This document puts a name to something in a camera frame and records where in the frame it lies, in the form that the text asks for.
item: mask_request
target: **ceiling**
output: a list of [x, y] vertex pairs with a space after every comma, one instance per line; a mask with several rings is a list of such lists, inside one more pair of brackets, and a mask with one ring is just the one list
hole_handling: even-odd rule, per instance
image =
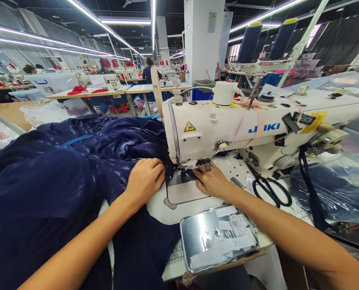
[[[81, 35], [94, 35], [104, 33], [103, 29], [93, 21], [89, 20], [82, 12], [74, 8], [66, 0], [1, 0], [13, 7], [26, 8], [42, 18], [59, 23]], [[151, 0], [80, 0], [97, 16], [113, 17], [147, 17], [150, 18]], [[264, 7], [279, 6], [287, 0], [226, 0], [226, 11], [232, 11], [233, 24], [236, 26], [267, 10], [256, 8], [246, 8], [243, 5], [254, 5]], [[340, 0], [330, 0], [328, 5], [339, 2]], [[183, 0], [157, 0], [157, 15], [166, 17], [167, 34], [180, 34], [184, 30], [184, 2]], [[287, 18], [297, 17], [317, 8], [320, 0], [307, 0], [281, 13], [273, 15], [267, 21], [282, 22]], [[335, 10], [322, 14], [319, 22], [332, 21], [341, 17], [359, 14], [359, 2], [348, 5], [344, 11]], [[311, 18], [301, 20], [298, 28], [307, 27]], [[140, 53], [151, 52], [151, 26], [128, 26], [117, 25], [110, 27], [128, 43], [135, 47]], [[277, 33], [277, 29], [270, 30], [268, 33]], [[239, 36], [244, 30], [239, 30], [230, 35], [230, 38]], [[113, 39], [116, 47], [125, 47], [119, 41]], [[169, 38], [169, 48], [171, 51], [182, 48], [180, 38]]]

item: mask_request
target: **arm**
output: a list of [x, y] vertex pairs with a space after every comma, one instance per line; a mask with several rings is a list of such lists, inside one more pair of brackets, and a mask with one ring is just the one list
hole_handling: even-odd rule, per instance
[[130, 173], [124, 193], [38, 269], [19, 290], [80, 289], [108, 242], [160, 189], [164, 180], [165, 167], [159, 159], [138, 161]]
[[194, 170], [197, 187], [241, 209], [286, 254], [314, 271], [322, 289], [359, 289], [359, 262], [321, 231], [229, 182], [211, 163]]

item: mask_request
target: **black scissors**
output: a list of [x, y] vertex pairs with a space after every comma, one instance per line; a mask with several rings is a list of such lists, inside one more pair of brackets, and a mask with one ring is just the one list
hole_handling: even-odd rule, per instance
[[[280, 208], [280, 205], [283, 205], [285, 207], [290, 207], [292, 205], [292, 197], [291, 194], [288, 192], [287, 189], [285, 189], [285, 187], [283, 185], [281, 185], [280, 183], [278, 183], [276, 180], [271, 179], [271, 178], [267, 178], [265, 179], [264, 177], [262, 177], [260, 174], [258, 174], [256, 172], [256, 170], [254, 170], [254, 168], [246, 161], [246, 164], [249, 168], [249, 170], [251, 171], [253, 177], [255, 178], [255, 180], [252, 182], [252, 188], [253, 191], [255, 192], [255, 195], [260, 198], [263, 199], [257, 192], [256, 189], [256, 184], [259, 184], [260, 187], [272, 198], [272, 200], [275, 202], [276, 207]], [[276, 195], [276, 193], [273, 191], [272, 187], [270, 186], [269, 182], [272, 182], [274, 184], [276, 184], [285, 194], [285, 196], [288, 199], [287, 203], [284, 203], [280, 200], [280, 198], [278, 198], [278, 196]]]

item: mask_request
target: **black strap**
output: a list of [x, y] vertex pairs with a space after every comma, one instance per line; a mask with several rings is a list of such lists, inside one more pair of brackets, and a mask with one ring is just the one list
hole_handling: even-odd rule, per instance
[[318, 194], [315, 191], [315, 187], [313, 186], [311, 182], [311, 178], [309, 177], [309, 170], [308, 170], [308, 163], [307, 159], [305, 157], [305, 152], [307, 151], [307, 148], [309, 147], [309, 144], [304, 144], [300, 147], [299, 151], [299, 166], [300, 166], [300, 173], [304, 179], [304, 182], [307, 186], [307, 189], [309, 191], [309, 207], [311, 209], [312, 218], [314, 220], [314, 226], [315, 228], [319, 229], [320, 231], [324, 232], [324, 230], [330, 228], [335, 232], [338, 232], [338, 229], [332, 225], [330, 225], [328, 222], [326, 222], [326, 219], [324, 217], [322, 207], [320, 204], [320, 199], [318, 197]]

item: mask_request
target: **patterned fabric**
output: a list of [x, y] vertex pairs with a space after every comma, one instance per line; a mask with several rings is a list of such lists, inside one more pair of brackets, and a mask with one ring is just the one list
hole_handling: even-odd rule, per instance
[[[65, 148], [59, 146], [93, 135]], [[89, 115], [40, 126], [0, 150], [0, 289], [16, 289], [90, 224], [103, 199], [126, 188], [140, 158], [173, 164], [161, 122]], [[167, 226], [142, 207], [113, 238], [82, 289], [161, 289], [179, 226]]]

